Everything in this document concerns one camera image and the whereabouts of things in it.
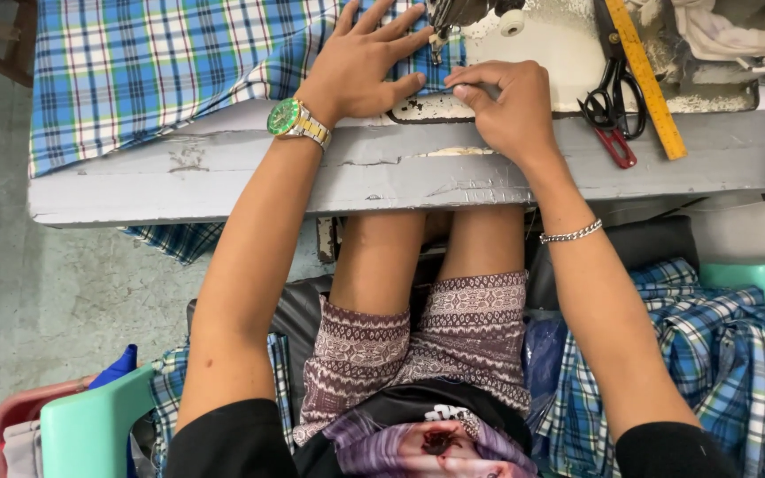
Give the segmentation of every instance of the person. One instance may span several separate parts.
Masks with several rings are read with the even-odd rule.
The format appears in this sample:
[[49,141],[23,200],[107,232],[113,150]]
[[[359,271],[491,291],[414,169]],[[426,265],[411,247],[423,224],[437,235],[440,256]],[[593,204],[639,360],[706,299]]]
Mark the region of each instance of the person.
[[[420,72],[384,81],[432,34],[405,35],[423,15],[420,4],[377,29],[393,1],[377,0],[355,25],[357,1],[347,3],[297,91],[331,131],[347,116],[388,111],[425,81]],[[549,250],[560,307],[598,381],[622,475],[736,476],[678,394],[645,306],[575,186],[553,134],[547,71],[533,61],[488,61],[444,82],[473,109],[486,143],[520,168],[556,239]],[[453,212],[414,331],[410,286],[427,213],[348,219],[332,290],[321,297],[292,457],[266,336],[321,154],[313,139],[275,139],[228,218],[198,298],[165,476],[536,476],[520,416],[529,396],[519,205]]]

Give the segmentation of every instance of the green plastic chair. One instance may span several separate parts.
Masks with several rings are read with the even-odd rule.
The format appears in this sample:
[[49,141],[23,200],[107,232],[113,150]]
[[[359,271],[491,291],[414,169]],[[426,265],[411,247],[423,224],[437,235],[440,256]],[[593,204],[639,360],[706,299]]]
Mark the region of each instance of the green plastic chair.
[[765,299],[765,264],[701,264],[701,285],[716,288],[738,288],[755,285],[763,289]]
[[155,408],[152,364],[110,384],[50,401],[40,410],[43,476],[126,478],[126,440]]

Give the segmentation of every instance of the t-shirt sleeve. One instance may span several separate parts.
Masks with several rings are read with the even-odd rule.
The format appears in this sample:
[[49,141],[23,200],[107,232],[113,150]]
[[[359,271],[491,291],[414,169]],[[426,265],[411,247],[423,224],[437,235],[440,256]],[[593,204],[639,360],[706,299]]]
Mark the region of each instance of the t-shirt sleeve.
[[703,429],[657,422],[627,430],[615,444],[624,478],[736,478],[731,460]]
[[167,454],[166,478],[297,476],[271,400],[244,400],[181,429]]

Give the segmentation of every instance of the hand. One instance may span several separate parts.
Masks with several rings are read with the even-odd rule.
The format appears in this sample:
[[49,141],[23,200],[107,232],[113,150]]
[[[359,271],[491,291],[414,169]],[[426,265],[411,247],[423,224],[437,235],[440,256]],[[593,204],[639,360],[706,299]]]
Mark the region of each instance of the hand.
[[359,18],[350,0],[341,12],[332,36],[324,44],[295,97],[303,101],[315,119],[332,129],[344,117],[367,117],[384,113],[394,104],[418,92],[427,78],[412,73],[398,81],[383,81],[397,60],[406,58],[429,42],[433,27],[404,37],[423,14],[424,5],[410,7],[385,27],[377,24],[394,0],[377,0]]
[[[497,85],[493,100],[479,83]],[[547,70],[536,61],[487,61],[454,69],[444,79],[453,94],[474,110],[477,130],[492,149],[524,168],[546,156],[561,158],[553,135]]]

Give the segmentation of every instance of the patterned shorts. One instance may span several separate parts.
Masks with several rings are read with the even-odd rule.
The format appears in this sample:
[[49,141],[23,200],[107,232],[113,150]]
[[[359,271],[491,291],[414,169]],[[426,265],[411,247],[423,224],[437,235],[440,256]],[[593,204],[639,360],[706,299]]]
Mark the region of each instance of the patterned shorts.
[[433,284],[410,333],[409,310],[374,316],[321,296],[321,329],[303,369],[299,446],[351,407],[388,386],[444,377],[529,409],[521,346],[527,273],[461,277]]

